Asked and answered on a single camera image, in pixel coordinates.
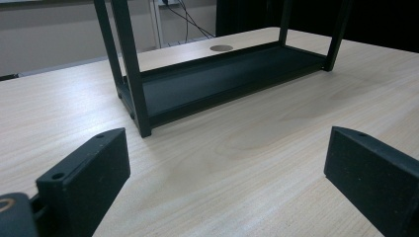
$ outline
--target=wooden table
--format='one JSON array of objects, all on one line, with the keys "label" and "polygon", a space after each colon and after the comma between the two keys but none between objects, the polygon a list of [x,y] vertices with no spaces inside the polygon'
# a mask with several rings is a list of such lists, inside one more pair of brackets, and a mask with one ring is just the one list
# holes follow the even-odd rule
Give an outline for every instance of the wooden table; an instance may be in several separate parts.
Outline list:
[{"label": "wooden table", "polygon": [[[139,55],[141,70],[278,38],[266,29]],[[329,38],[289,32],[326,53]],[[335,69],[153,129],[142,139],[108,61],[0,83],[0,194],[125,127],[131,176],[95,236],[380,236],[323,175],[332,125],[419,157],[419,55],[343,41]]]}]

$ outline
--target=round hole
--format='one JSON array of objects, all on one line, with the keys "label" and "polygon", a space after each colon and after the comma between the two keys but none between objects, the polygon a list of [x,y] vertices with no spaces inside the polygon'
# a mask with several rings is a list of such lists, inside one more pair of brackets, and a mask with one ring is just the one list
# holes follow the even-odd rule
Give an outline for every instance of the round hole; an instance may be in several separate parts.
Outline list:
[{"label": "round hole", "polygon": [[62,177],[64,177],[64,173],[58,173],[58,174],[53,175],[53,176],[52,176],[52,179],[53,179],[53,180],[59,180],[59,179],[61,179]]},{"label": "round hole", "polygon": [[0,212],[3,212],[15,204],[15,200],[12,198],[3,198],[0,199]]},{"label": "round hole", "polygon": [[230,45],[215,45],[210,47],[212,51],[230,51],[233,50],[233,47]]}]

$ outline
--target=black metal shelf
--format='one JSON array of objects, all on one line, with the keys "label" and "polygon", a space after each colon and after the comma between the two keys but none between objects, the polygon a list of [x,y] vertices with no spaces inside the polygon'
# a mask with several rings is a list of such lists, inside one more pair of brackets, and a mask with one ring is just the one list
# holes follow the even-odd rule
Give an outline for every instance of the black metal shelf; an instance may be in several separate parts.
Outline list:
[{"label": "black metal shelf", "polygon": [[122,76],[104,0],[96,12],[116,87],[142,137],[151,128],[303,75],[333,68],[353,0],[343,0],[327,55],[286,46],[291,0],[279,40],[140,72],[126,0],[111,0],[126,76]]}]

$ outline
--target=metal leg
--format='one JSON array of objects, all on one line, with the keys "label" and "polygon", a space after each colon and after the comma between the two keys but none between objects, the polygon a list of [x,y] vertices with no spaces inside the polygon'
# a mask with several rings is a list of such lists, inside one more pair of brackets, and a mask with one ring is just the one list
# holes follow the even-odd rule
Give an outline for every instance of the metal leg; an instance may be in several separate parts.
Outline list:
[{"label": "metal leg", "polygon": [[324,63],[324,70],[331,71],[335,65],[336,57],[338,56],[338,51],[340,44],[345,34],[346,25],[349,20],[349,15],[351,13],[353,0],[343,0],[341,9],[336,21],[335,30],[332,36],[332,42],[330,42],[329,51],[326,56],[326,61]]},{"label": "metal leg", "polygon": [[293,0],[284,1],[283,16],[281,17],[281,30],[280,30],[280,45],[281,46],[286,45],[292,5],[293,5]]},{"label": "metal leg", "polygon": [[149,136],[151,135],[151,127],[139,72],[128,4],[126,0],[111,0],[111,5],[126,66],[126,79],[133,103],[134,121],[141,136]]},{"label": "metal leg", "polygon": [[120,62],[118,61],[117,49],[115,48],[114,37],[112,36],[111,25],[109,23],[108,11],[104,0],[94,0],[96,14],[101,27],[102,37],[104,38],[106,53],[111,64],[112,74],[114,76],[115,86],[120,94],[120,86],[124,83],[121,72]]}]

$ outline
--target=wall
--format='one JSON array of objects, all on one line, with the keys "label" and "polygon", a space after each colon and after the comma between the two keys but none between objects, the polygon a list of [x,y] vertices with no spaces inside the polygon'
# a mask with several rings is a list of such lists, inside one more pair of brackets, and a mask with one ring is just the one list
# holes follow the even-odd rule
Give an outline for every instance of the wall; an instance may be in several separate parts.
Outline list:
[{"label": "wall", "polygon": [[[194,19],[212,32],[215,2],[185,0]],[[132,0],[128,4],[137,50],[153,49],[155,39],[148,0]],[[164,36],[168,40],[182,40],[184,21],[164,9],[160,14]],[[197,36],[198,33],[192,32],[191,37]],[[0,5],[0,77],[104,56],[105,47],[91,1]]]}]

